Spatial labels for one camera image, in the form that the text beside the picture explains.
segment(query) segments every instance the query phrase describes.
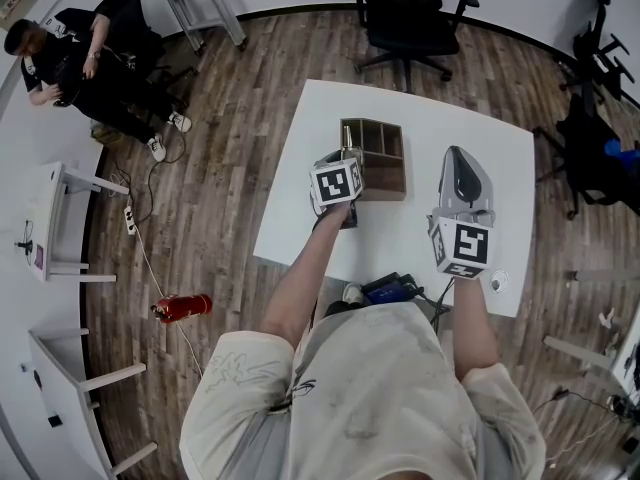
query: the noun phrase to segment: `white t-shirt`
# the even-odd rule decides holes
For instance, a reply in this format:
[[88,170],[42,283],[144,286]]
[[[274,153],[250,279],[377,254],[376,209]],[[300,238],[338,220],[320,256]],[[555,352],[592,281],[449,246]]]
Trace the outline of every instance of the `white t-shirt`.
[[542,475],[544,440],[504,366],[460,384],[413,303],[326,318],[293,360],[277,336],[220,338],[182,428],[191,480]]

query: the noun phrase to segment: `white sneaker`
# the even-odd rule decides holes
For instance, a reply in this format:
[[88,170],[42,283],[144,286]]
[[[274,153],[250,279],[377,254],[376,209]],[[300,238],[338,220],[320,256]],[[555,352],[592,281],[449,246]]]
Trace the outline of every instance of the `white sneaker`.
[[187,116],[183,116],[182,114],[178,114],[177,112],[173,112],[169,116],[169,120],[167,122],[175,126],[182,133],[187,133],[191,130],[191,119]]
[[364,295],[362,295],[361,288],[359,284],[349,283],[342,292],[342,301],[347,304],[364,304]]
[[167,150],[162,145],[162,135],[156,133],[156,136],[153,139],[149,139],[147,142],[147,146],[151,150],[151,154],[153,158],[155,158],[156,162],[162,162],[167,156]]

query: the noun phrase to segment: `white table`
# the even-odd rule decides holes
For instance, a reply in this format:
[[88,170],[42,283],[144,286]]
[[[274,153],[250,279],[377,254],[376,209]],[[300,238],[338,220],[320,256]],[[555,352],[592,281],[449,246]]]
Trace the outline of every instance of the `white table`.
[[[33,241],[29,269],[41,281],[115,282],[114,275],[79,274],[89,268],[88,263],[55,261],[53,249],[61,213],[62,200],[67,187],[74,190],[100,192],[101,187],[128,195],[129,189],[110,181],[83,174],[62,162],[40,165],[31,169],[25,183],[28,184],[27,219],[33,223],[30,239]],[[42,263],[37,261],[38,246],[43,250]]]
[[91,403],[88,392],[117,382],[146,370],[138,363],[101,377],[78,381],[59,363],[47,349],[46,340],[78,338],[89,333],[88,329],[40,334],[29,332],[29,347],[34,369],[42,383],[42,396],[49,411],[60,417],[71,446],[78,455],[103,478],[112,480],[127,468],[142,460],[158,446],[150,443],[116,466],[111,466],[93,411],[97,403]]
[[[638,403],[638,395],[640,394],[636,390],[633,384],[633,370],[636,366],[635,361],[635,347],[640,341],[640,304],[636,309],[636,314],[633,317],[633,321],[628,329],[622,329],[621,332],[625,332],[626,336],[622,342],[622,346],[617,350],[615,357],[608,357],[599,352],[594,352],[582,347],[577,347],[569,342],[559,340],[553,336],[546,336],[544,338],[544,344],[548,347],[569,354],[595,366],[609,370],[611,376],[620,385],[624,393],[631,397],[635,403]],[[627,358],[631,357],[631,361],[628,366],[625,367]]]
[[[449,276],[436,270],[426,215],[438,206],[442,161],[449,146],[473,155],[493,181],[497,247],[482,274],[491,313],[518,312],[529,258],[534,203],[533,135],[496,119],[409,94],[308,80],[282,151],[254,254],[290,265],[316,221],[309,204],[309,168],[339,149],[340,119],[370,118],[402,127],[407,196],[401,202],[357,202],[358,228],[338,236],[327,276],[369,283],[391,272],[411,274],[431,299]],[[509,276],[497,294],[489,280]],[[445,298],[451,304],[453,290]]]

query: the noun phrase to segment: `person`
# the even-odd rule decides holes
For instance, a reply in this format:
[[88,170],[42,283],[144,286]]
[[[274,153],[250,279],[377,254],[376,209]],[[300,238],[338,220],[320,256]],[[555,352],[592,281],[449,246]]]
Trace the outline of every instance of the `person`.
[[545,443],[478,281],[455,280],[453,368],[416,304],[362,307],[355,285],[301,346],[348,209],[318,223],[259,330],[218,341],[183,422],[189,478],[539,479]]
[[71,34],[56,37],[24,19],[16,21],[5,38],[5,51],[22,58],[22,75],[31,103],[72,104],[87,117],[146,144],[154,159],[162,162],[166,157],[162,135],[130,113],[126,103],[153,112],[183,133],[191,128],[189,118],[173,110],[172,100],[164,91],[137,76],[112,52],[103,50],[109,18],[79,9],[60,14],[72,18],[78,37],[89,37],[90,42],[76,41]]

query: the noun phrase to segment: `power strip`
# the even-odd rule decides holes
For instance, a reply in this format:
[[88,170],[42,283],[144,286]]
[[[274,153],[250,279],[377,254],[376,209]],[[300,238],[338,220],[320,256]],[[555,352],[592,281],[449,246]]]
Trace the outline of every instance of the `power strip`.
[[127,227],[127,233],[129,233],[130,235],[135,235],[136,223],[133,220],[133,210],[131,209],[131,206],[127,206],[124,209],[124,223]]

